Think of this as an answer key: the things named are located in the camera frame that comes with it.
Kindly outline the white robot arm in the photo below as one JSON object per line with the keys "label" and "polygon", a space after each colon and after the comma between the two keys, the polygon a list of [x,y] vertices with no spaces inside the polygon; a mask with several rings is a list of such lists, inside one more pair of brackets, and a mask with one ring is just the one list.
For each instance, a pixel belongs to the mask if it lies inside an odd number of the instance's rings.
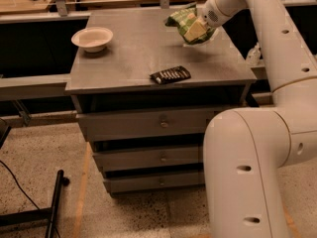
{"label": "white robot arm", "polygon": [[281,0],[207,0],[211,27],[250,11],[273,104],[208,124],[203,163],[212,238],[290,238],[276,171],[317,153],[316,59]]}

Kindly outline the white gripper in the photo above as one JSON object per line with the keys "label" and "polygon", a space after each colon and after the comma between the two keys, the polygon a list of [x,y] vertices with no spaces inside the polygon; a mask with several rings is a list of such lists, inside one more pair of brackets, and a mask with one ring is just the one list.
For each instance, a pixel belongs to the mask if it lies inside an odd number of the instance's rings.
{"label": "white gripper", "polygon": [[[207,0],[202,8],[202,18],[212,28],[217,28],[224,25],[230,20],[230,17],[220,11],[216,4],[216,0]],[[184,38],[187,42],[192,42],[207,32],[207,23],[197,19],[184,34]]]}

